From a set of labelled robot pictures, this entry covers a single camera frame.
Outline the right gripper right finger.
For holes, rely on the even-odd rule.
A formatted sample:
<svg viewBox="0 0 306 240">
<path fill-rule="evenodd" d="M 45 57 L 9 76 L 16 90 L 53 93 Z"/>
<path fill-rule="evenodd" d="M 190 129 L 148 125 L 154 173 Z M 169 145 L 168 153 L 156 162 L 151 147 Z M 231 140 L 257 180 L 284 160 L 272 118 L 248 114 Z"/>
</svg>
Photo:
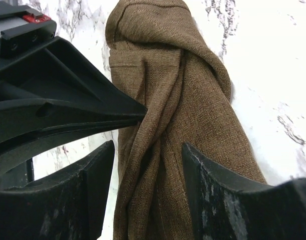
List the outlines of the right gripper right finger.
<svg viewBox="0 0 306 240">
<path fill-rule="evenodd" d="M 306 178 L 278 186 L 245 178 L 182 146 L 197 240 L 306 240 Z"/>
</svg>

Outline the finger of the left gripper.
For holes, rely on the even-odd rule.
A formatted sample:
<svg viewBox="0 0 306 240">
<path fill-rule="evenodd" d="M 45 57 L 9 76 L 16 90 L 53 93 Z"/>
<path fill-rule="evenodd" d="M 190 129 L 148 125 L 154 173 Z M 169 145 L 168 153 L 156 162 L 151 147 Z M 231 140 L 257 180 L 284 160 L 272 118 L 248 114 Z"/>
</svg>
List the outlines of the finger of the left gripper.
<svg viewBox="0 0 306 240">
<path fill-rule="evenodd" d="M 31 98 L 0 101 L 0 175 L 58 145 L 143 119 L 143 106 L 131 100 L 83 105 Z"/>
</svg>

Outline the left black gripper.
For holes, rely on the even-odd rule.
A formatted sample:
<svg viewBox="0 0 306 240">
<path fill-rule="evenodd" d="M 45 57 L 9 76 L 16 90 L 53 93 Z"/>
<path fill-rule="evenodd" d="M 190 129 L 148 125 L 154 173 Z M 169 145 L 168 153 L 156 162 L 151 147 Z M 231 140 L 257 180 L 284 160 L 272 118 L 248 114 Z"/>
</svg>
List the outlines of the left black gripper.
<svg viewBox="0 0 306 240">
<path fill-rule="evenodd" d="M 145 116 L 142 104 L 118 90 L 71 43 L 52 39 L 56 29 L 42 12 L 0 0 L 0 101 L 47 99 L 105 116 Z"/>
</svg>

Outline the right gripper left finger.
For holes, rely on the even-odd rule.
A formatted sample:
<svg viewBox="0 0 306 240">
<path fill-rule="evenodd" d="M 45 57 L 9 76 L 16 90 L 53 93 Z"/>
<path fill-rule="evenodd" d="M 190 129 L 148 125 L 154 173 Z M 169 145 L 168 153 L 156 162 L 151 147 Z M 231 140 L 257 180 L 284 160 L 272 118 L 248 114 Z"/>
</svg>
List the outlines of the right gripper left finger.
<svg viewBox="0 0 306 240">
<path fill-rule="evenodd" d="M 97 239 L 103 228 L 114 153 L 114 143 L 107 141 L 25 187 L 0 190 L 0 240 Z"/>
</svg>

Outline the brown cloth napkin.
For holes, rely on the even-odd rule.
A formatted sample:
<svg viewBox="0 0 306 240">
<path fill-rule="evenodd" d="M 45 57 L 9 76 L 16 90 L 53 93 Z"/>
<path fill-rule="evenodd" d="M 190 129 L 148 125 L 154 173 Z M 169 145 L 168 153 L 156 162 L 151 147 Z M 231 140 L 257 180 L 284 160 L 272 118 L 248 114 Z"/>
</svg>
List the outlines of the brown cloth napkin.
<svg viewBox="0 0 306 240">
<path fill-rule="evenodd" d="M 265 182 L 231 105 L 228 72 L 180 0 L 121 0 L 108 17 L 113 84 L 147 108 L 119 130 L 116 240 L 193 239 L 181 146 Z"/>
</svg>

